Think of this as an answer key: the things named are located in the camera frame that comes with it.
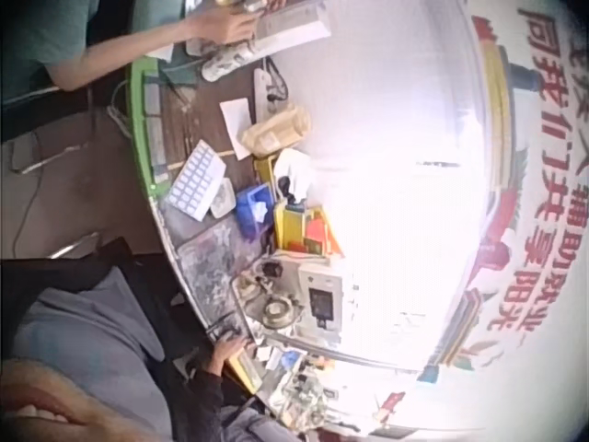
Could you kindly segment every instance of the green desk edge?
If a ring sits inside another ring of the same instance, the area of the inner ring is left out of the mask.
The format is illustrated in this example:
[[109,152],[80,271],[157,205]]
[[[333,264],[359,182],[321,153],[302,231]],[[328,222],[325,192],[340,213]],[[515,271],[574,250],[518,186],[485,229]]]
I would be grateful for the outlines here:
[[157,60],[151,57],[140,58],[131,64],[130,70],[127,97],[129,109],[131,110],[135,161],[139,168],[145,192],[148,196],[158,197],[169,190],[170,183],[165,181],[157,184],[154,180],[144,111],[144,77],[145,75],[159,75]]

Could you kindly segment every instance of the white cable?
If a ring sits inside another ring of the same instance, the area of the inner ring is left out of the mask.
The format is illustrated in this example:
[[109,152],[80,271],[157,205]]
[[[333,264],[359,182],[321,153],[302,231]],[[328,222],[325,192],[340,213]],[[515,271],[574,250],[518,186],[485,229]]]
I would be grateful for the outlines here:
[[128,80],[121,81],[112,91],[112,96],[110,97],[110,105],[107,106],[107,114],[109,115],[110,119],[114,121],[117,125],[121,133],[129,139],[132,139],[131,131],[129,129],[129,118],[122,114],[122,112],[115,106],[114,100],[117,98],[117,94],[121,87],[127,84]]

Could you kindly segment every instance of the black sleeve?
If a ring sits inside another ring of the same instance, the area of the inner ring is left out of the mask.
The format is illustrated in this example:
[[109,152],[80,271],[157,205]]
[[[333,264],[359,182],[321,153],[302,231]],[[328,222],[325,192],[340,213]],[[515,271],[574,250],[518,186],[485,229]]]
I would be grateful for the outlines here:
[[223,406],[223,379],[206,371],[199,370],[189,381],[189,386],[197,401],[192,405],[190,417],[192,428],[197,434],[194,440],[222,442],[221,407]]

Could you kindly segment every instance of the mouth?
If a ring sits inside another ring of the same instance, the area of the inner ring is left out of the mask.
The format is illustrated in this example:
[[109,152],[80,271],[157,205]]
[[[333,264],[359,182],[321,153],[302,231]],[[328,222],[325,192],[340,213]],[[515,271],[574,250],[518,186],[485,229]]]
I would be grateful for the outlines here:
[[80,424],[74,413],[46,391],[29,385],[2,388],[3,419],[39,418],[60,424]]

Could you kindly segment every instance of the white container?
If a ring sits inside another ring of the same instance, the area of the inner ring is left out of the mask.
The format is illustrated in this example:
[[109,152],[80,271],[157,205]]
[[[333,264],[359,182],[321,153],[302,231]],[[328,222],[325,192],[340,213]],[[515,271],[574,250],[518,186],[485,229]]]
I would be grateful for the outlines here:
[[214,197],[213,203],[211,204],[211,212],[217,219],[227,215],[237,205],[236,194],[233,191],[233,184],[229,178],[223,178],[219,192]]

